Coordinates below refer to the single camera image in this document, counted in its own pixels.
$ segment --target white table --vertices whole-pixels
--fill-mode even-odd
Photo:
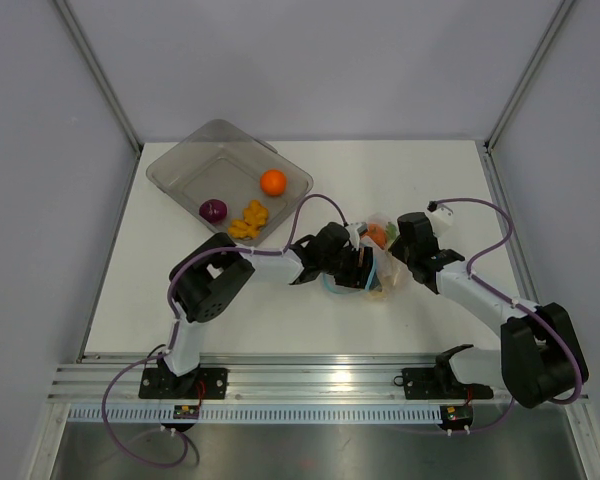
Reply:
[[[271,142],[281,155],[314,178],[349,221],[375,212],[391,218],[423,211],[430,200],[472,196],[490,199],[475,144],[470,141]],[[174,144],[145,146],[86,353],[142,353],[167,340],[171,311],[168,273],[210,232],[160,192],[147,167]],[[455,226],[441,244],[465,256],[501,238],[495,214],[454,204]],[[338,220],[318,199],[305,204],[297,238]],[[262,246],[283,245],[287,219]],[[517,293],[506,251],[478,262],[478,269]],[[338,296],[320,282],[302,286],[248,283],[231,306],[209,324],[206,354],[396,354],[440,352],[473,343],[498,348],[495,335],[456,304],[409,279],[381,302]]]

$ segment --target mounting plate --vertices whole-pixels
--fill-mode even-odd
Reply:
[[[205,400],[224,400],[227,394],[227,380],[229,371],[226,368],[200,368],[195,377],[195,382],[184,394],[176,394],[162,377],[159,368],[145,368],[142,372],[140,392],[138,396],[146,400],[197,400],[198,389],[196,384],[204,383]]]
[[[444,392],[436,381],[433,367],[405,368],[402,370],[404,395],[407,400],[466,400],[471,387],[474,400],[490,400],[493,390],[485,385],[460,385],[457,389]]]

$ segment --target red onion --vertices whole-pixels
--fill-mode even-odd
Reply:
[[[198,213],[202,218],[211,224],[219,223],[227,218],[227,204],[222,200],[212,198],[211,200],[207,200],[200,205],[200,210],[198,210]]]

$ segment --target orange vegetable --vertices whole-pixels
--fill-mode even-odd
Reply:
[[[374,241],[376,245],[378,245],[383,250],[384,247],[387,246],[387,232],[385,232],[384,228],[382,228],[377,223],[370,223],[367,226],[367,233],[365,233],[362,237],[369,237],[371,240]]]
[[[267,195],[277,197],[287,188],[287,177],[280,170],[269,170],[260,177],[260,188]]]

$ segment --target gray container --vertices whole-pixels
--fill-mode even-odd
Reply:
[[[287,177],[287,188],[270,197],[260,188],[260,177],[276,169]],[[242,210],[258,200],[269,210],[269,220],[254,240],[236,240],[256,246],[291,215],[311,191],[313,178],[260,140],[225,120],[212,120],[173,147],[147,168],[147,177],[212,232],[227,232]],[[221,223],[201,218],[200,205],[216,198],[229,213]]]

